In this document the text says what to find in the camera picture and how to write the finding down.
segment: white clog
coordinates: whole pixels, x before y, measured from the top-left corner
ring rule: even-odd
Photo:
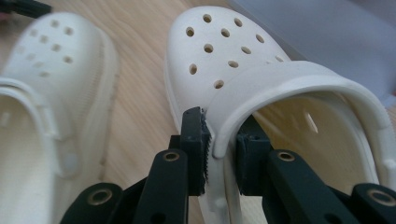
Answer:
[[[200,106],[212,134],[200,198],[205,223],[262,223],[263,215],[253,215],[262,214],[260,202],[242,203],[242,212],[233,173],[234,137],[251,114],[275,148],[298,152],[326,184],[344,192],[360,182],[396,189],[389,117],[360,84],[292,62],[260,26],[226,8],[184,12],[168,38],[165,83],[175,124],[180,129],[182,113]]]
[[[0,76],[3,223],[58,223],[99,181],[117,73],[109,37],[78,15],[21,35]]]

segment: crocs shoe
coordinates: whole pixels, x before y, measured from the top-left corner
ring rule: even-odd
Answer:
[[[3,223],[59,223],[99,181],[117,56],[104,32],[71,13],[21,35],[0,76]]]
[[[251,114],[274,148],[298,152],[326,184],[348,193],[361,182],[396,189],[395,137],[375,96],[323,66],[292,62],[241,14],[221,7],[184,12],[171,27],[165,58],[177,128],[185,110],[200,106],[212,135],[200,197],[205,223],[263,223],[260,199],[239,198],[233,173],[235,134]]]

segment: wooden table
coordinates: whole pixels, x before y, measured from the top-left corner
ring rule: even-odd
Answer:
[[[104,181],[123,188],[145,177],[155,154],[177,134],[163,82],[163,56],[173,20],[191,7],[228,7],[225,0],[67,0],[41,1],[54,11],[74,12],[104,30],[120,55],[120,79],[106,155]],[[0,70],[12,46],[32,19],[15,16],[0,22]],[[396,124],[396,106],[389,110]],[[196,198],[190,223],[203,223]]]

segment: shoe insole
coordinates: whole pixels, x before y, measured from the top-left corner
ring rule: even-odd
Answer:
[[[43,223],[50,194],[50,167],[32,117],[19,101],[0,96],[1,222]]]

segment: ventilation hole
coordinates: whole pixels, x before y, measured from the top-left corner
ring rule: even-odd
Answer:
[[[61,50],[61,46],[60,45],[57,45],[57,44],[54,44],[54,45],[52,45],[52,48],[51,48],[53,51],[56,51],[56,52],[58,52],[59,50]]]
[[[34,58],[35,58],[35,54],[28,54],[28,55],[26,56],[26,60],[27,60],[27,61],[32,61]]]
[[[214,85],[215,89],[220,89],[220,88],[223,87],[223,86],[224,86],[223,80],[217,80],[217,81],[215,82],[215,85]]]
[[[241,50],[244,51],[244,53],[246,54],[251,54],[251,50],[248,49],[247,47],[242,47]]]
[[[233,21],[235,22],[235,25],[237,25],[239,27],[242,26],[242,22],[238,18],[233,19]]]
[[[213,46],[210,44],[205,44],[204,50],[206,53],[211,53],[211,52],[213,52]]]
[[[37,36],[37,30],[35,30],[35,29],[31,30],[30,36]]]
[[[73,59],[70,58],[69,56],[65,56],[65,57],[64,57],[64,62],[66,62],[66,63],[72,63],[72,62],[73,62]]]
[[[275,56],[278,62],[283,63],[283,59],[280,56]]]
[[[40,73],[40,76],[41,76],[41,77],[49,77],[49,76],[50,76],[50,73],[49,73],[49,72],[41,72],[41,73]]]
[[[210,23],[210,22],[212,22],[212,17],[210,15],[208,15],[208,14],[205,14],[204,15],[204,21],[207,22],[207,23]]]
[[[227,30],[227,29],[221,29],[221,34],[224,36],[224,37],[229,37],[230,36],[230,32]]]
[[[33,66],[36,67],[36,68],[39,68],[39,67],[41,67],[42,65],[43,65],[42,62],[37,62],[37,63],[35,63]]]
[[[187,28],[186,34],[187,34],[187,36],[193,36],[194,35],[194,29],[192,29],[192,27]]]
[[[306,119],[309,129],[311,129],[311,131],[314,133],[318,133],[317,124],[312,119],[311,114],[305,112],[305,119]]]
[[[192,63],[190,65],[190,74],[195,75],[195,73],[197,73],[197,70],[198,70],[197,65],[195,63]]]
[[[18,52],[19,54],[23,54],[23,53],[24,53],[24,46],[19,46],[19,47],[17,48],[17,52]]]
[[[228,65],[233,68],[237,68],[239,66],[238,62],[236,61],[228,61]]]
[[[73,34],[73,29],[70,27],[64,28],[64,33],[67,35],[72,35]]]
[[[51,21],[50,22],[50,26],[52,26],[53,28],[57,28],[59,26],[59,22],[58,21]]]
[[[40,42],[45,44],[49,41],[49,38],[46,35],[40,36]]]
[[[257,40],[258,40],[260,43],[264,43],[264,38],[262,38],[262,36],[256,35],[256,38],[257,38]]]

